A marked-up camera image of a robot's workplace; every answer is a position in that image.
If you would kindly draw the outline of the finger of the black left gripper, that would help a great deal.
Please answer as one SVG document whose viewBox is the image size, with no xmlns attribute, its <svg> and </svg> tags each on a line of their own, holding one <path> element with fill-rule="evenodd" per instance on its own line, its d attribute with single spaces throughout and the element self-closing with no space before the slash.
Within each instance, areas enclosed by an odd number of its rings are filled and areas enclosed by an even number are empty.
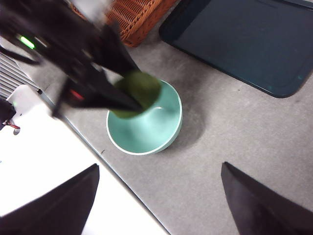
<svg viewBox="0 0 313 235">
<path fill-rule="evenodd" d="M 114 87 L 107 80 L 103 70 L 99 71 L 92 66 L 81 77 L 70 79 L 69 104 L 77 108 L 142 110 L 138 101 Z"/>
<path fill-rule="evenodd" d="M 104 24 L 101 27 L 95 44 L 94 62 L 115 73 L 139 70 L 121 41 L 119 25 L 116 23 Z"/>
</svg>

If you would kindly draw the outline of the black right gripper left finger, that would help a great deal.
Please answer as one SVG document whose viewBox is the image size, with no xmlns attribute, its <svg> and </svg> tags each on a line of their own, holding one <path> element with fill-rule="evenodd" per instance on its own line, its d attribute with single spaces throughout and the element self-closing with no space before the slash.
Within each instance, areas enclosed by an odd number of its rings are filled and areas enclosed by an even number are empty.
<svg viewBox="0 0 313 235">
<path fill-rule="evenodd" d="M 93 206 L 100 173 L 93 164 L 45 195 L 0 219 L 2 235 L 80 235 Z"/>
</svg>

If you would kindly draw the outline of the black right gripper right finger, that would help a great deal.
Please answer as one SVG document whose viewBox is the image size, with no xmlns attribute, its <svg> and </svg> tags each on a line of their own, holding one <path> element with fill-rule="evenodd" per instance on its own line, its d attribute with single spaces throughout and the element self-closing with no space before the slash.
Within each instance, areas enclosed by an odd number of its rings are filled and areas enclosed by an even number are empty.
<svg viewBox="0 0 313 235">
<path fill-rule="evenodd" d="M 241 235 L 311 235 L 313 213 L 281 196 L 232 164 L 221 178 L 227 204 Z"/>
</svg>

